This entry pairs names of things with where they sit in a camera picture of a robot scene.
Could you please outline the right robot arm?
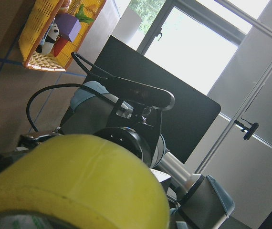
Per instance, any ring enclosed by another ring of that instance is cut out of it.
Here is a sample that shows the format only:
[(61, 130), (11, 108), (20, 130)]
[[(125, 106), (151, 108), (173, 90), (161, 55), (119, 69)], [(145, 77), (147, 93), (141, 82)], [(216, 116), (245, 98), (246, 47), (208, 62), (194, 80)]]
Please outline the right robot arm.
[(176, 193), (172, 229), (217, 229), (229, 218), (235, 204), (223, 187), (212, 176), (188, 172), (166, 148), (161, 115), (174, 105), (170, 92), (133, 81), (89, 81), (76, 89), (70, 103), (73, 116), (64, 122), (64, 132), (103, 137), (165, 172)]

